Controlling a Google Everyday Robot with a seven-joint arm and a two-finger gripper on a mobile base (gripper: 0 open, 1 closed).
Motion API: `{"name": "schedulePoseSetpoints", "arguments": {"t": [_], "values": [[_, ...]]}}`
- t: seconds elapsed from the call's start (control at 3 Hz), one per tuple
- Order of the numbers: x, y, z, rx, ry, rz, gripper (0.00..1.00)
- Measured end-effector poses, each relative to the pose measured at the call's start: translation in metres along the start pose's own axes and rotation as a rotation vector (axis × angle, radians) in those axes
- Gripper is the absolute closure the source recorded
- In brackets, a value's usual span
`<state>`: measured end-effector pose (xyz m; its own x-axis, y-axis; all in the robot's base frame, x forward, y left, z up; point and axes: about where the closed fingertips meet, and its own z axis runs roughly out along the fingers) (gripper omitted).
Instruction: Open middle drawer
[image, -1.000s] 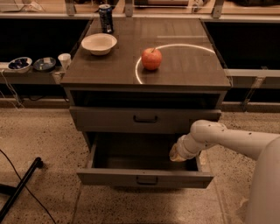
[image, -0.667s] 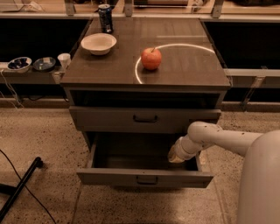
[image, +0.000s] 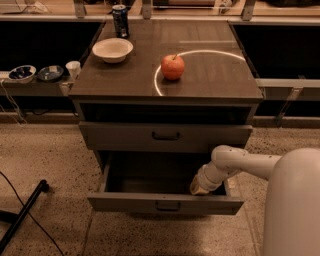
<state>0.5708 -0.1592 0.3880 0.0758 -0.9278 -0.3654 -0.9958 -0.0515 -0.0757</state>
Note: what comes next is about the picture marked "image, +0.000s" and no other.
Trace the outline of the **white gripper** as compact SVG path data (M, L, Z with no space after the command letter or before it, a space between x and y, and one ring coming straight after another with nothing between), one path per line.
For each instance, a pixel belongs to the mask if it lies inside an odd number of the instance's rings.
M214 163L204 164L194 176L190 184L192 195L206 195L215 191L228 178L239 173L239 169L230 164Z

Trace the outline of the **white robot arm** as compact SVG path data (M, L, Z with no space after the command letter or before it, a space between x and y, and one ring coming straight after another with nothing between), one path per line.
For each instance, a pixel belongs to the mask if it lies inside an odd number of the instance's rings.
M279 156L221 145L194 176L190 192L208 194L240 172L268 181L263 256L320 256L320 149Z

